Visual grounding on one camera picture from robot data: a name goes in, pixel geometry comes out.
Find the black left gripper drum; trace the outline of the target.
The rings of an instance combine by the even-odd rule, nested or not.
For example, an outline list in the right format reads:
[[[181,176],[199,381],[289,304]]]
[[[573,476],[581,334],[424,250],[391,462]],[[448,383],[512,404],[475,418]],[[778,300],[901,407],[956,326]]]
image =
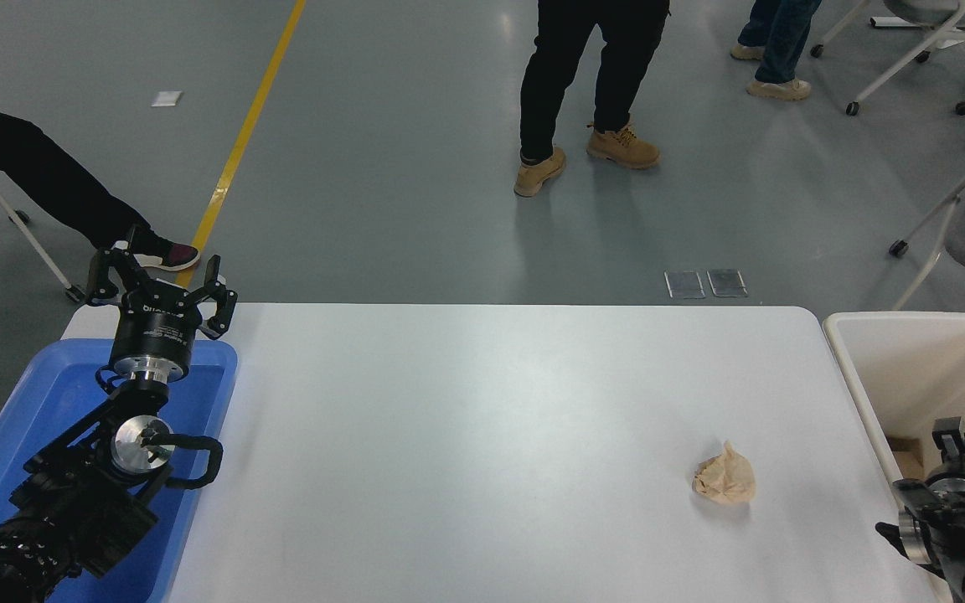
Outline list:
[[[111,348],[110,363],[128,358],[161,358],[191,363],[198,329],[198,306],[185,301],[188,291],[157,280],[149,287],[135,287],[122,295],[120,320]]]

